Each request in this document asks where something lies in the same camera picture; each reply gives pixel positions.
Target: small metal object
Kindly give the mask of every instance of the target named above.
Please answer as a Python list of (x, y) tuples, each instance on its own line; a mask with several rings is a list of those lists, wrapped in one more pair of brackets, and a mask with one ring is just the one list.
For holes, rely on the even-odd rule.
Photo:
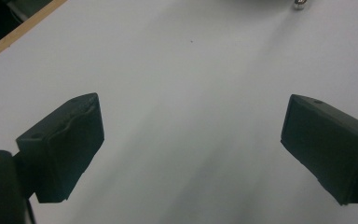
[(295, 9), (302, 10), (304, 9), (307, 0), (295, 0)]

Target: white table surface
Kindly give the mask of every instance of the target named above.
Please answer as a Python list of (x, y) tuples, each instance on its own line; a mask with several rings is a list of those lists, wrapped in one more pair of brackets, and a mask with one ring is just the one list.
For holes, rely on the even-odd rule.
[(358, 1), (69, 0), (0, 54), (0, 149), (98, 92), (105, 141), (40, 224), (358, 223), (280, 143), (290, 94), (358, 118)]

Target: wooden edge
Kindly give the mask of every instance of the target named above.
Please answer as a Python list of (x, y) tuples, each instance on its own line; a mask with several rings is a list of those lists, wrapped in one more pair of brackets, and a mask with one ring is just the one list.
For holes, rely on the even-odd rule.
[(0, 52), (8, 48), (16, 40), (26, 34), (29, 30), (35, 27), (40, 21), (46, 18), (52, 11), (62, 5), (66, 0), (52, 0), (45, 7), (36, 12), (30, 19), (18, 26), (8, 35), (0, 39)]

